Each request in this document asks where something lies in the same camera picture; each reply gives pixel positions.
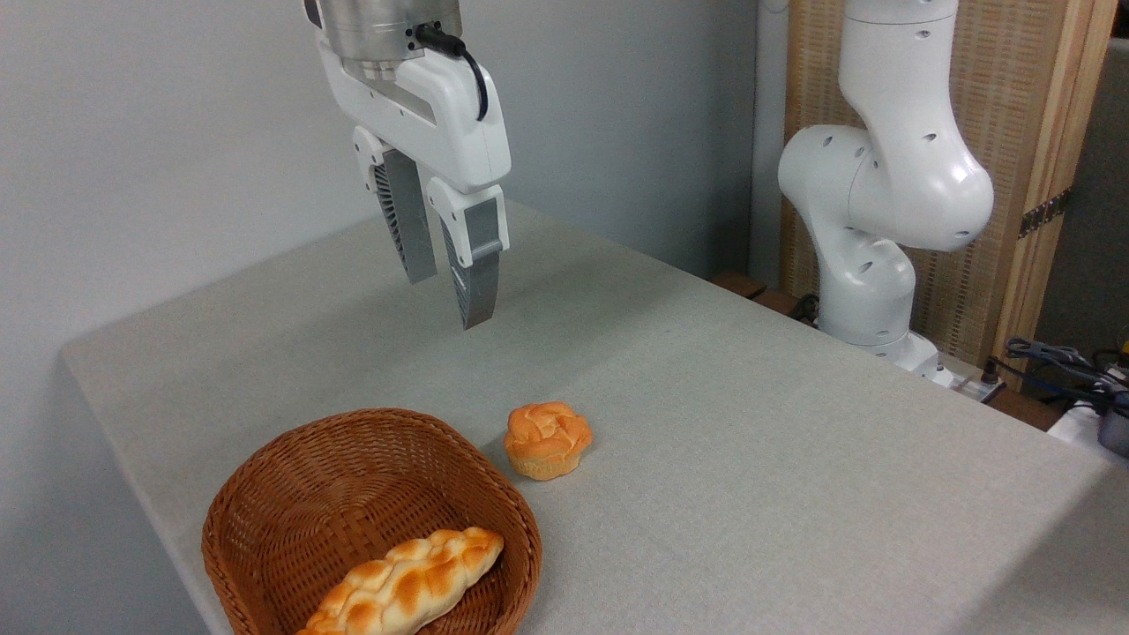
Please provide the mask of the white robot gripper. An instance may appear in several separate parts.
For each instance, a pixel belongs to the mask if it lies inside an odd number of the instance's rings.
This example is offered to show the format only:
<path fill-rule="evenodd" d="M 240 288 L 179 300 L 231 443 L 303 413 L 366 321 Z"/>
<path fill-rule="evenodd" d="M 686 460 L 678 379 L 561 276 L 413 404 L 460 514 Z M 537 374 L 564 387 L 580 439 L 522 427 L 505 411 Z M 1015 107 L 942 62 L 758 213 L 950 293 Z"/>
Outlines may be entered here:
<path fill-rule="evenodd" d="M 504 189 L 495 185 L 511 172 L 511 149 L 490 75 L 482 72 L 489 111 L 476 121 L 475 75 L 463 61 L 427 51 L 402 62 L 394 81 L 367 84 L 347 72 L 323 34 L 316 44 L 336 103 L 358 124 L 352 142 L 364 188 L 378 199 L 408 281 L 437 273 L 419 162 L 447 182 L 431 177 L 426 198 L 441 220 L 463 328 L 485 322 L 501 253 L 511 246 Z"/>

